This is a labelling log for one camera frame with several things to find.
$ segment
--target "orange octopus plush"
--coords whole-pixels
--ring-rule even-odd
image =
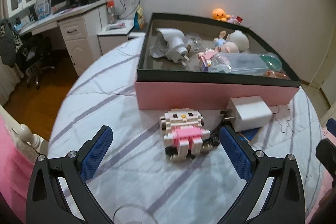
[[[212,19],[216,19],[216,20],[220,20],[220,21],[224,21],[227,22],[228,19],[230,19],[231,16],[227,15],[223,9],[221,8],[217,8],[215,10],[212,11]]]

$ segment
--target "orange bottle cap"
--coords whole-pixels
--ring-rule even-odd
[[[108,7],[113,7],[114,6],[114,0],[108,0],[107,1],[107,6]]]

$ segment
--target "white bed frame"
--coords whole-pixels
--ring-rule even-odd
[[[47,154],[48,142],[39,135],[33,134],[25,124],[19,124],[9,113],[0,105],[0,116],[6,125],[13,129],[24,142],[27,142],[40,154]]]

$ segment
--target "pink cloth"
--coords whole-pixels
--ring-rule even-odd
[[[336,145],[336,138],[335,138],[334,135],[332,135],[326,128],[323,128],[322,132],[323,132],[323,135],[325,136],[325,138],[328,138],[334,145]],[[323,179],[322,186],[321,186],[321,191],[319,193],[319,196],[316,200],[316,203],[315,203],[313,209],[311,210],[309,216],[306,218],[305,223],[310,222],[312,216],[314,215],[316,210],[319,208],[319,202],[320,202],[321,198],[323,198],[324,195],[326,194],[326,192],[329,189],[331,189],[332,182],[333,182],[332,176],[329,174],[329,172],[327,170],[325,170],[324,171],[324,179]]]
[[[1,117],[0,140],[0,192],[17,217],[26,223],[27,192],[34,165],[17,150]]]

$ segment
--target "phone charger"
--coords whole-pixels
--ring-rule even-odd
[[[226,109],[231,109],[232,126],[236,132],[263,127],[268,124],[272,112],[260,96],[231,98]]]

